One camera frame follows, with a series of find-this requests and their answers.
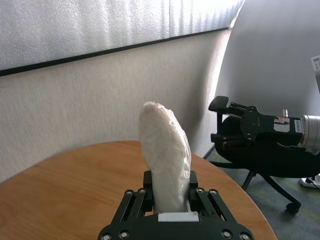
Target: plastic bag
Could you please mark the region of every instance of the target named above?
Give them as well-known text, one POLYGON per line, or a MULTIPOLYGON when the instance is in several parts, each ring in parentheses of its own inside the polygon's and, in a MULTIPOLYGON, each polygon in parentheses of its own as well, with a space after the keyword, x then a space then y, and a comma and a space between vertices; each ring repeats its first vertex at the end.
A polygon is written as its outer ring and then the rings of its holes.
POLYGON ((152 173, 154 211, 188 212, 191 151, 171 110, 146 102, 139 116, 144 159, 152 173))

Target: round wooden table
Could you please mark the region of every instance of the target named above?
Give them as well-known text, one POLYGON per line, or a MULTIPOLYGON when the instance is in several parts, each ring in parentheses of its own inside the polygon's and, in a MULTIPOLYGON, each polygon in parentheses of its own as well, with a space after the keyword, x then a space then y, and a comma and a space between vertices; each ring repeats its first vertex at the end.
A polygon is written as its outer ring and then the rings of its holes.
MULTIPOLYGON (((223 171, 193 155, 199 187, 217 189, 256 240, 276 240, 250 197, 223 171)), ((143 186, 138 141, 107 142, 44 160, 0 184, 1 240, 96 240, 124 191, 143 186)))

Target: floor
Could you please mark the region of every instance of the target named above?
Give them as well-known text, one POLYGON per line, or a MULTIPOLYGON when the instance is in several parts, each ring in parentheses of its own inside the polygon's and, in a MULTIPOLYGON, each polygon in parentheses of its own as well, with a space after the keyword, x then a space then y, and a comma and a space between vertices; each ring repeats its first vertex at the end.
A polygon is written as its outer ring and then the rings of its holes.
MULTIPOLYGON (((207 160, 227 162, 215 150, 207 160)), ((222 170, 239 185, 242 185, 249 172, 245 169, 222 170)), ((301 186, 298 178, 274 179, 302 203, 296 215, 285 211, 289 201, 259 175, 252 179, 246 192, 260 208, 278 240, 320 240, 320 190, 301 186)))

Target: foam panel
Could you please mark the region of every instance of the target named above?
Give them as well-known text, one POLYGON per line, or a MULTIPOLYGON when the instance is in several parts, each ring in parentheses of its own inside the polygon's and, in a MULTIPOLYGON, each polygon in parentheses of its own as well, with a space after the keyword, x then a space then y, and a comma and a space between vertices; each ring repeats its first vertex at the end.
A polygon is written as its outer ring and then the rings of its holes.
POLYGON ((0 71, 228 27, 243 0, 2 0, 0 71))
POLYGON ((245 0, 172 0, 170 36, 227 28, 245 0))

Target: chair seat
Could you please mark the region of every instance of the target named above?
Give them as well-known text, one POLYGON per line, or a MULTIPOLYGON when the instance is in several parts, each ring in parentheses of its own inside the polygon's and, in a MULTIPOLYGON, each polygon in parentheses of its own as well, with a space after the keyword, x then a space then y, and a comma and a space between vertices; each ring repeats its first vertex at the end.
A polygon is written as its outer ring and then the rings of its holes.
MULTIPOLYGON (((241 119, 229 116, 219 134, 232 136, 241 133, 241 119)), ((283 177, 305 178, 320 173, 320 155, 305 152, 303 148, 283 147, 270 140, 257 140, 252 147, 224 150, 222 143, 215 144, 216 151, 226 160, 258 174, 283 177)))

